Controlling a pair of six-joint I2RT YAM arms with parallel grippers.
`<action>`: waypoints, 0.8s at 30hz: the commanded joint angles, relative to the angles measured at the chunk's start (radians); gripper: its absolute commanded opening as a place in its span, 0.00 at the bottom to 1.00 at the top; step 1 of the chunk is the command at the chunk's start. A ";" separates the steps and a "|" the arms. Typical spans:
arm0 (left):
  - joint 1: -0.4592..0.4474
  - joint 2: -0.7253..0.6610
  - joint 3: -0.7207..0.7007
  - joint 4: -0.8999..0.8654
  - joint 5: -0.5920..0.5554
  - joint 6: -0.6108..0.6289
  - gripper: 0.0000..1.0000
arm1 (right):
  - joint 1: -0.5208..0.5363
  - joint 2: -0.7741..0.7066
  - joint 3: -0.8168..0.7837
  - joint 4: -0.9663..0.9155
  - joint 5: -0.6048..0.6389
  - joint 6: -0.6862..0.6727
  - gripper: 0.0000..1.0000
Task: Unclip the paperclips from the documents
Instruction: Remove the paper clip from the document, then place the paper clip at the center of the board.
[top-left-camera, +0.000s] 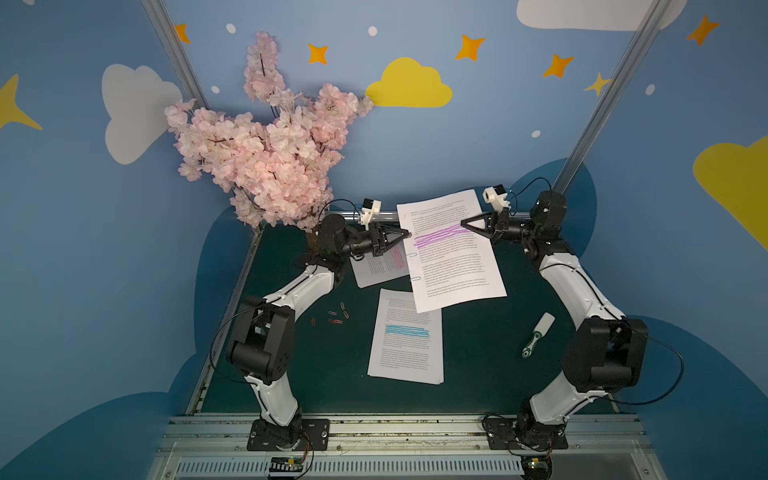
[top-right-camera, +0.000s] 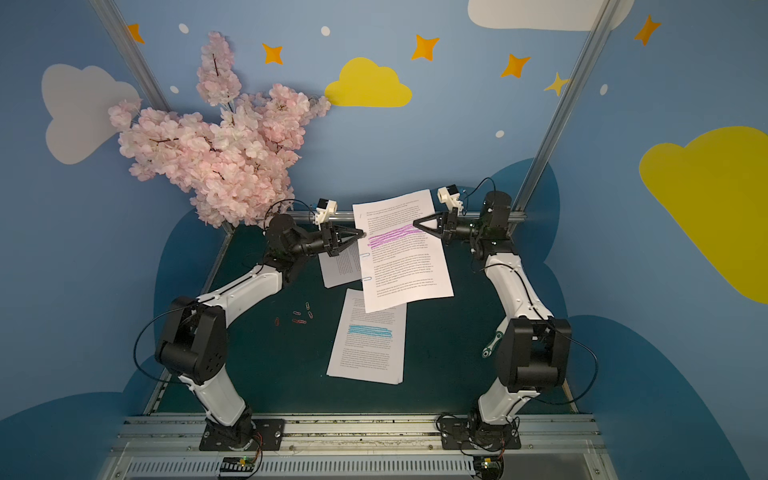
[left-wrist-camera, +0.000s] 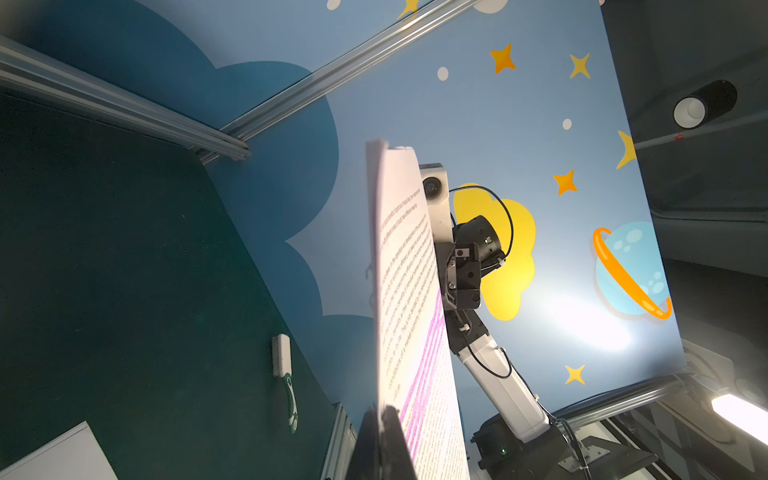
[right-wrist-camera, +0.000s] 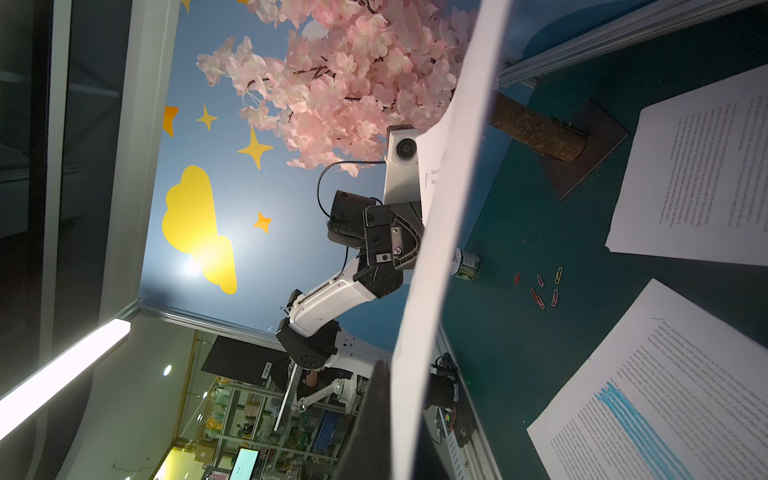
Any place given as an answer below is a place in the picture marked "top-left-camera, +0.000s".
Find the document with pink highlight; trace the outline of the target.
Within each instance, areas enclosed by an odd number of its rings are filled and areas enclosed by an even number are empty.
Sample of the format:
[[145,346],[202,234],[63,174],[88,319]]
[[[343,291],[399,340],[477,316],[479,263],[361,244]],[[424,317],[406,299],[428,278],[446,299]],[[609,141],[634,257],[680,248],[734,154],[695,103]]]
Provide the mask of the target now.
[[365,254],[362,260],[351,260],[357,286],[366,288],[409,275],[406,252],[402,244],[380,257]]

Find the document with purple highlight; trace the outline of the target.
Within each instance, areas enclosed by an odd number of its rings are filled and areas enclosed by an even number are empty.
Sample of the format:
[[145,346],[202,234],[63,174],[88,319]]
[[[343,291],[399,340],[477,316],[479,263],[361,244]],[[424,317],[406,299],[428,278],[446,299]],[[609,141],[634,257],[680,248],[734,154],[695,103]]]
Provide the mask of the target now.
[[403,244],[417,312],[507,295],[490,240],[460,225],[481,212],[473,190],[397,206],[401,228],[411,232]]

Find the document with blue highlight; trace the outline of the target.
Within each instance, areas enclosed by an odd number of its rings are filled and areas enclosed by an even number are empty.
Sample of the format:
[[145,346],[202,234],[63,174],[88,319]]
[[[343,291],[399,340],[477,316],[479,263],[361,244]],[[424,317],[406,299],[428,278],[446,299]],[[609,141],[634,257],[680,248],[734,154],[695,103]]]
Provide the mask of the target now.
[[407,382],[442,384],[442,312],[419,313],[411,292],[382,289],[367,374]]

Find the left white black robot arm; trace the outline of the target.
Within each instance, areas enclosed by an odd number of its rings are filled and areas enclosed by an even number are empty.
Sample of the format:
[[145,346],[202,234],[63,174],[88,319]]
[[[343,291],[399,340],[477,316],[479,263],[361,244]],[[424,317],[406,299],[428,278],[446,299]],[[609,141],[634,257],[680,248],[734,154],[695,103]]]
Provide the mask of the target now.
[[381,257],[411,232],[374,219],[358,229],[340,214],[328,214],[310,234],[302,272],[265,297],[250,297],[227,324],[225,359],[242,374],[260,407],[257,425],[291,443],[302,433],[302,413],[288,370],[295,348],[296,321],[342,280],[348,261]]

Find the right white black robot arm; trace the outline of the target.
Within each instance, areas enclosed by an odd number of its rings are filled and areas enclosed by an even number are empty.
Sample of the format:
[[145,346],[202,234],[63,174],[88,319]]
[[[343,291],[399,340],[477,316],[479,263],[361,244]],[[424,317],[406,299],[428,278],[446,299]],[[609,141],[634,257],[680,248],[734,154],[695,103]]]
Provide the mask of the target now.
[[561,373],[522,403],[516,422],[519,436],[559,437],[572,414],[638,383],[652,338],[644,321],[626,316],[607,299],[562,239],[567,213],[562,194],[540,193],[526,220],[516,217],[500,185],[486,188],[483,199],[491,211],[462,220],[462,227],[492,243],[518,242],[574,322]]

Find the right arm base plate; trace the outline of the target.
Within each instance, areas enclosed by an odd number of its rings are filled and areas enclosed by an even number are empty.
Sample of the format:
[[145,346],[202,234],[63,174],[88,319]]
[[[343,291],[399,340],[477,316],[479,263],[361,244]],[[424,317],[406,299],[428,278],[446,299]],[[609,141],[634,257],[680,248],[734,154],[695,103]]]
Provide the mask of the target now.
[[566,450],[565,424],[545,425],[524,417],[522,420],[487,414],[480,420],[491,450],[526,450],[547,453]]

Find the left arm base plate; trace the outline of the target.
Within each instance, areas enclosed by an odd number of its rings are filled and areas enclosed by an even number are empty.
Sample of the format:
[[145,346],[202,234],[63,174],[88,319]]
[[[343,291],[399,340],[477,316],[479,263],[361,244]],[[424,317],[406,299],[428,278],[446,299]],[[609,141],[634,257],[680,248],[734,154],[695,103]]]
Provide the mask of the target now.
[[325,418],[302,419],[279,426],[265,419],[255,420],[247,439],[248,451],[299,451],[309,448],[325,451],[330,437],[330,421]]

